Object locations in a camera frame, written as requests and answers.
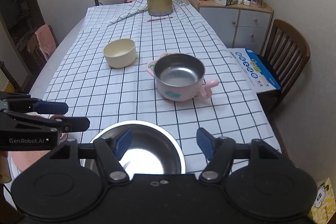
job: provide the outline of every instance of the yellow bowl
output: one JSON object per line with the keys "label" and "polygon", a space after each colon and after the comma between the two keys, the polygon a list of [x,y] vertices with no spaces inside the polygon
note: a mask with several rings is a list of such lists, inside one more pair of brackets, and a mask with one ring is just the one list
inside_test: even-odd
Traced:
{"label": "yellow bowl", "polygon": [[132,39],[118,39],[108,43],[103,50],[107,63],[112,68],[124,68],[132,64],[137,57]]}

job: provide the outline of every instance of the pink handle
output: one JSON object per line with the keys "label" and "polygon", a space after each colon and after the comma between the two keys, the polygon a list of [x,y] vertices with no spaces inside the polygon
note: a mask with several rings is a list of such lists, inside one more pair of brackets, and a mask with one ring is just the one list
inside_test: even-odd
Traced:
{"label": "pink handle", "polygon": [[164,57],[164,56],[167,56],[167,55],[169,55],[169,54],[171,54],[170,52],[164,52],[163,54],[161,54],[160,55],[160,57],[157,59],[157,60],[154,60],[154,61],[151,61],[151,62],[149,62],[148,64],[147,64],[147,72],[154,78],[154,66],[155,66],[155,64],[156,64],[156,62],[160,59],[160,58],[162,58],[162,57]]}
{"label": "pink handle", "polygon": [[213,79],[207,82],[205,85],[201,87],[198,92],[198,96],[202,99],[209,99],[212,96],[212,88],[218,86],[219,81],[218,79]]}

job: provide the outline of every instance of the drawer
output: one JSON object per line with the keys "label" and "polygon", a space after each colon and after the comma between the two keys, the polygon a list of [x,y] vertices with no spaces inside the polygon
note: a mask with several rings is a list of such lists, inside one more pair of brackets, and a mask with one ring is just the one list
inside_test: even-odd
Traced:
{"label": "drawer", "polygon": [[241,10],[238,26],[267,28],[270,16],[268,13]]}
{"label": "drawer", "polygon": [[238,27],[235,43],[263,43],[267,29],[253,27]]}
{"label": "drawer", "polygon": [[234,48],[250,48],[254,53],[259,54],[262,43],[235,43]]}
{"label": "drawer", "polygon": [[238,9],[201,7],[199,13],[226,47],[231,48],[236,31]]}

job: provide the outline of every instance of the checkered tablecloth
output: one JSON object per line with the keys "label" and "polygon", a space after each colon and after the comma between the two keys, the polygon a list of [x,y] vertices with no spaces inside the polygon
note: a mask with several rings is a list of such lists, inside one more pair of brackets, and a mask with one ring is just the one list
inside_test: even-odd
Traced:
{"label": "checkered tablecloth", "polygon": [[[191,6],[177,6],[171,19],[153,19],[141,11],[111,26],[110,19],[133,5],[118,4],[88,9],[83,26],[48,87],[44,100],[66,102],[68,116],[87,116],[86,132],[69,138],[90,142],[106,127],[126,120],[142,120],[167,130],[179,143],[188,173],[199,172],[207,161],[196,144],[196,130],[204,127],[214,136],[227,136],[237,143],[261,138],[280,149],[256,94],[240,67],[216,33]],[[103,56],[110,41],[131,38],[138,57],[122,69],[112,69]],[[194,98],[172,102],[161,96],[146,64],[163,52],[182,52],[199,58],[206,66],[205,81],[218,78],[209,100]],[[247,165],[235,160],[232,170]]]}

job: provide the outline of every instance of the metal bowl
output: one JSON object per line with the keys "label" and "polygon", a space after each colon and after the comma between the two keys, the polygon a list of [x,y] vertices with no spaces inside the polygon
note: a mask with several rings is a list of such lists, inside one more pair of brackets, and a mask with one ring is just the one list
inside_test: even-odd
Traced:
{"label": "metal bowl", "polygon": [[202,81],[205,74],[203,63],[188,54],[169,54],[160,58],[153,69],[163,84],[175,87],[191,86]]}
{"label": "metal bowl", "polygon": [[[133,140],[120,164],[130,179],[134,174],[185,174],[185,161],[176,140],[163,128],[143,121],[116,123],[97,134],[110,138],[130,128]],[[84,166],[98,174],[94,160],[85,160]]]}

